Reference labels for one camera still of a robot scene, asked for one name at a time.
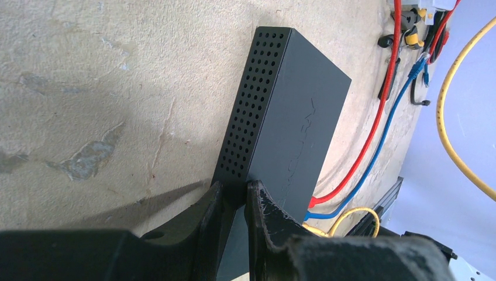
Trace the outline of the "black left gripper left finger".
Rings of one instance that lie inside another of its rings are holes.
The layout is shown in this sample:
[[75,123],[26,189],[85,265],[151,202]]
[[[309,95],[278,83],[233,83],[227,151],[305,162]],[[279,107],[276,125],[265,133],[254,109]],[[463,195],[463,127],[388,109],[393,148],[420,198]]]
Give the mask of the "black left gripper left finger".
[[2,280],[214,280],[223,188],[137,237],[125,229],[1,232]]

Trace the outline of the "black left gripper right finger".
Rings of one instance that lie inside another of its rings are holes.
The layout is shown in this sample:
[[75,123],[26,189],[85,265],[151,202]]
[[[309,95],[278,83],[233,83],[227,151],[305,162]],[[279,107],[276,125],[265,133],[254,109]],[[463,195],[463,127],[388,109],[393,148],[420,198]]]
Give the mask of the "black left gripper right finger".
[[251,280],[452,280],[441,251],[420,237],[324,238],[281,209],[264,184],[247,187]]

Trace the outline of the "black network switch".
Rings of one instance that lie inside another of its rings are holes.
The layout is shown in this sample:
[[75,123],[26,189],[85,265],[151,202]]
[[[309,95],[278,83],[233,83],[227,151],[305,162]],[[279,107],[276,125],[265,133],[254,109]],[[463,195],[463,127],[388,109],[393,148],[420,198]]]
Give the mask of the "black network switch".
[[351,79],[296,29],[256,29],[212,181],[240,199],[263,182],[303,222]]

